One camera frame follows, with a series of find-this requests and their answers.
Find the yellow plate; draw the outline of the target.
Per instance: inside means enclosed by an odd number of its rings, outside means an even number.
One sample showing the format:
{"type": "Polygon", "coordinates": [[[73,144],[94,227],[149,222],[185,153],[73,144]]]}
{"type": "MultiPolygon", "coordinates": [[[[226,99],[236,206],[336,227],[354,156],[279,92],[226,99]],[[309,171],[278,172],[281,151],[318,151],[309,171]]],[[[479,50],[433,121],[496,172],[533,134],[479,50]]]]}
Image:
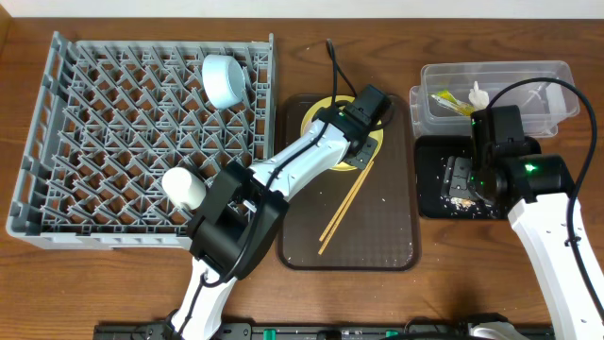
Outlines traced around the yellow plate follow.
{"type": "MultiPolygon", "coordinates": [[[[329,96],[329,97],[325,97],[325,98],[317,101],[307,110],[307,112],[305,113],[305,115],[303,117],[302,123],[301,123],[300,135],[304,135],[309,130],[312,118],[318,112],[318,110],[322,109],[322,108],[327,108],[330,104],[331,104],[331,97],[329,96]]],[[[377,141],[377,147],[372,156],[372,158],[374,158],[380,151],[382,144],[383,144],[383,130],[381,129],[381,130],[377,130],[377,131],[372,131],[369,134],[369,136],[377,141]]],[[[347,171],[357,170],[357,167],[354,165],[348,164],[344,161],[341,161],[337,165],[331,167],[331,170],[347,172],[347,171]]]]}

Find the wooden chopstick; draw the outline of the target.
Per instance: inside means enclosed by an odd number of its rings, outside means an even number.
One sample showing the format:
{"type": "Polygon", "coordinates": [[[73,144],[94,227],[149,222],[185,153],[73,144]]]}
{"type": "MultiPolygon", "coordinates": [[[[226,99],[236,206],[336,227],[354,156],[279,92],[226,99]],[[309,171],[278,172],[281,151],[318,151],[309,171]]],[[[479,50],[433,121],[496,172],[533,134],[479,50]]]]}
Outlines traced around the wooden chopstick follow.
{"type": "Polygon", "coordinates": [[[324,242],[325,243],[327,241],[328,236],[331,234],[331,231],[342,220],[342,217],[344,216],[344,213],[347,211],[350,203],[352,202],[353,198],[356,196],[358,190],[362,186],[365,178],[367,177],[367,174],[372,169],[373,164],[374,164],[374,162],[370,161],[369,164],[367,165],[367,167],[364,170],[361,171],[360,175],[355,180],[353,186],[351,187],[351,189],[346,194],[343,202],[340,204],[340,206],[337,209],[336,213],[334,213],[334,215],[330,219],[329,223],[327,224],[326,228],[324,229],[323,233],[321,234],[321,236],[319,238],[320,242],[324,242]]]}
{"type": "Polygon", "coordinates": [[[348,209],[350,208],[351,204],[353,203],[355,197],[357,196],[357,194],[358,194],[361,186],[363,185],[365,179],[367,178],[369,172],[372,170],[374,163],[375,163],[374,161],[370,161],[369,164],[367,165],[367,167],[361,171],[360,175],[357,177],[353,186],[346,194],[344,200],[340,204],[336,213],[334,213],[334,215],[328,222],[326,228],[324,229],[323,233],[321,234],[321,236],[319,238],[319,241],[322,243],[322,245],[320,246],[320,248],[318,250],[319,256],[321,256],[325,252],[331,238],[333,237],[336,230],[338,229],[338,227],[344,220],[345,214],[347,213],[348,209]]]}

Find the light blue bowl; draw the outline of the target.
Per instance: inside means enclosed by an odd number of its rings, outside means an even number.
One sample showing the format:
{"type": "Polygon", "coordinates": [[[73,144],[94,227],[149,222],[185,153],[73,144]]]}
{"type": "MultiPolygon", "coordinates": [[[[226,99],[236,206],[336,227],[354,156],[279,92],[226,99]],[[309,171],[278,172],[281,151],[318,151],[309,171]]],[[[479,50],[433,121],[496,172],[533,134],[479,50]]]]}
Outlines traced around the light blue bowl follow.
{"type": "Polygon", "coordinates": [[[228,109],[243,101],[243,68],[231,56],[206,56],[202,65],[202,83],[211,105],[218,110],[228,109]]]}

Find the white cup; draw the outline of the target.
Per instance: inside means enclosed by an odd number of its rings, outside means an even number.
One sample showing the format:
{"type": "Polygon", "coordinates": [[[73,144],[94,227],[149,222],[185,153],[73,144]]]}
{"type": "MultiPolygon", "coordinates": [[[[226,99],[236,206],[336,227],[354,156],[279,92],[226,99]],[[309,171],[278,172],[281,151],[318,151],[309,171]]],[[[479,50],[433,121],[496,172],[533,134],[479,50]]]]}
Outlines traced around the white cup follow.
{"type": "Polygon", "coordinates": [[[175,167],[165,172],[161,187],[170,201],[180,209],[197,209],[207,194],[204,182],[183,167],[175,167]]]}

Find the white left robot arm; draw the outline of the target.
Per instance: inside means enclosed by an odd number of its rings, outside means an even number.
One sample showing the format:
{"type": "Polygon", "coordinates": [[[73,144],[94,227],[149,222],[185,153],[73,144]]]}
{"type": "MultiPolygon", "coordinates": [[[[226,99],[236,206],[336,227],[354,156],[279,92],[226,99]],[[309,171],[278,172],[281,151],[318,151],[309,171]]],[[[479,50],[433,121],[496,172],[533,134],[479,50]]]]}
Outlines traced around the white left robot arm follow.
{"type": "Polygon", "coordinates": [[[167,339],[210,339],[221,325],[235,283],[260,263],[291,199],[341,162],[362,169],[377,143],[385,111],[359,100],[319,109],[298,140],[267,161],[229,163],[210,187],[184,167],[168,170],[161,187],[179,208],[194,212],[187,226],[193,272],[181,306],[166,321],[167,339]]]}

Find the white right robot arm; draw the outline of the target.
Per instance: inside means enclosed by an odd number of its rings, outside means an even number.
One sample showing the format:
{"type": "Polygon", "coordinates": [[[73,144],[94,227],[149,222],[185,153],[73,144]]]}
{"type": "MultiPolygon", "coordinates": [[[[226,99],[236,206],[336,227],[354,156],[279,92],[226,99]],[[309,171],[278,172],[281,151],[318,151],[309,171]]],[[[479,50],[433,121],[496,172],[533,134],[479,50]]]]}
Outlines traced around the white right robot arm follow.
{"type": "Polygon", "coordinates": [[[558,155],[489,163],[452,156],[444,195],[484,204],[506,217],[528,254],[559,339],[603,336],[603,272],[571,179],[558,155]]]}

